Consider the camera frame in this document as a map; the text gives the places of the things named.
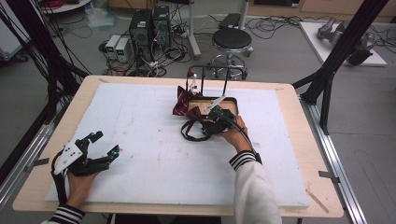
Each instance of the hand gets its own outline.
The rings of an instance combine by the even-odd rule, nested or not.
[[[69,198],[66,204],[80,209],[90,194],[93,180],[99,173],[87,176],[75,176],[71,172],[67,172],[69,179]]]
[[[244,132],[248,134],[248,128],[242,120],[242,117],[236,116],[235,121],[241,128],[243,128]],[[225,138],[228,143],[235,147],[237,152],[251,150],[250,144],[236,127],[230,128],[227,132],[218,133],[217,136]]]

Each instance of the person's left hand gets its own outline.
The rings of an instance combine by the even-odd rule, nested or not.
[[[90,194],[93,180],[99,173],[87,176],[75,176],[71,172],[67,172],[69,179],[69,198],[66,204],[80,209]]]

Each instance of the round stool seat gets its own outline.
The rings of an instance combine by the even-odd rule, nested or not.
[[[213,34],[212,41],[223,49],[245,49],[251,44],[251,37],[243,30],[223,28]]]

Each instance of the black stool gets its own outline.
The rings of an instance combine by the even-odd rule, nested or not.
[[[233,77],[236,80],[237,76],[241,76],[242,80],[245,80],[248,75],[248,69],[245,66],[245,62],[240,57],[233,54],[246,52],[247,56],[249,55],[248,49],[251,45],[250,35],[243,30],[223,28],[213,34],[212,44],[216,49],[224,51],[225,53],[216,56],[209,65],[215,65],[219,62],[218,58],[225,57],[225,63],[222,64],[225,64],[225,66],[229,68],[238,67],[243,71],[241,72],[238,69],[231,69],[228,78]],[[241,64],[236,64],[234,59],[237,59]],[[218,78],[221,74],[227,76],[227,71],[225,70],[226,69],[219,69],[218,72],[215,71],[212,77]]]

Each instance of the white board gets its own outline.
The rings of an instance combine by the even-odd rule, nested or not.
[[[205,88],[205,96],[222,89]],[[274,91],[227,89],[237,100],[249,138],[262,155],[279,206],[308,206],[303,180]],[[116,144],[120,156],[96,177],[88,202],[232,205],[236,153],[220,137],[185,140],[187,118],[172,115],[177,87],[112,84],[99,86],[72,141],[88,133],[104,136],[89,147],[89,158]],[[190,134],[198,137],[200,125]],[[52,185],[48,201],[57,201]]]
[[[322,62],[326,61],[327,57],[329,57],[330,52],[332,51],[333,45],[327,39],[318,39],[317,33],[318,28],[322,27],[326,22],[307,22],[300,21],[300,26],[303,29],[305,36],[308,38],[309,43],[312,48],[315,50],[315,53],[318,55]],[[339,23],[335,23],[332,26],[332,30],[334,31]],[[385,66],[387,63],[379,56],[375,50],[371,49],[372,56],[366,59],[360,66]],[[348,62],[344,62],[343,65],[350,65]]]

